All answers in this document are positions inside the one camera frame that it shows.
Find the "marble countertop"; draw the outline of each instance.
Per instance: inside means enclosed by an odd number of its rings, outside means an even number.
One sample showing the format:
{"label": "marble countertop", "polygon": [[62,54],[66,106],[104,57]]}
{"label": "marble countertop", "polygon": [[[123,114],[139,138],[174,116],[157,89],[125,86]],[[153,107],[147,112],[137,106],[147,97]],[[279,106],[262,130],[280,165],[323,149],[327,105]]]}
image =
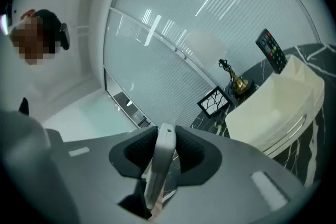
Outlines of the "marble countertop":
{"label": "marble countertop", "polygon": [[[304,133],[287,149],[274,157],[278,163],[294,173],[305,186],[321,179],[330,149],[334,143],[336,130],[336,47],[328,44],[308,44],[284,50],[285,55],[295,55],[306,63],[325,83],[325,96],[322,109]],[[272,74],[273,69],[267,59],[243,73],[243,78],[253,79],[255,90]],[[191,128],[230,137],[225,124],[226,115],[240,105],[244,99],[234,103],[219,115],[209,119],[201,112]],[[164,199],[167,202],[175,192],[173,178],[180,173],[180,161],[175,153],[166,180]]]}

